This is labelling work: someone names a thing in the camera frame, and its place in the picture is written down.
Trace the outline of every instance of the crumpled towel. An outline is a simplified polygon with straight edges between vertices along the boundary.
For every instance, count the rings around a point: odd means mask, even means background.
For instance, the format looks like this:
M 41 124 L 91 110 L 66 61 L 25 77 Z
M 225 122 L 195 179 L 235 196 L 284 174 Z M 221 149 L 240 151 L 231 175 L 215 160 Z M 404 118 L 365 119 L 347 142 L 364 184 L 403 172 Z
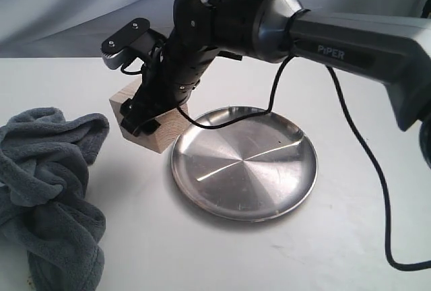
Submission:
M 37 291 L 95 290 L 104 266 L 103 213 L 84 200 L 105 116 L 66 121 L 36 108 L 0 127 L 0 231 L 27 249 Z

